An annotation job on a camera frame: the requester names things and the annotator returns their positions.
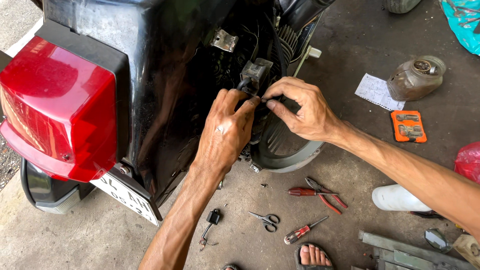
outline glass jar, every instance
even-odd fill
[[[431,55],[423,55],[401,64],[387,81],[388,91],[396,101],[418,100],[442,84],[445,63]]]

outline paper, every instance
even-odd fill
[[[390,96],[387,82],[368,75],[363,76],[355,95],[364,98],[371,103],[384,107],[387,110],[402,110],[405,101],[395,101]]]

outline license plate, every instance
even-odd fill
[[[102,176],[102,178],[92,180],[90,183],[94,184],[99,189],[105,191],[108,195],[114,197],[117,201],[158,226],[158,220],[156,219],[148,200],[135,190],[115,179],[115,177],[108,172]]]

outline red-handled pliers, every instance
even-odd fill
[[[316,192],[321,192],[321,193],[332,193],[330,190],[324,188],[321,184],[318,184],[315,182],[315,180],[305,177],[305,180],[307,181],[307,184],[313,188]],[[322,201],[327,205],[329,208],[331,208],[333,211],[335,211],[337,214],[341,215],[342,212],[340,212],[338,209],[336,209],[333,205],[331,205],[323,195],[319,194],[318,197],[322,199]],[[343,208],[348,208],[348,206],[342,202],[342,200],[337,196],[337,195],[332,195],[332,197],[341,205]]]

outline orange box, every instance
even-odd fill
[[[423,130],[420,113],[416,110],[392,110],[390,120],[397,142],[424,143],[427,136]]]

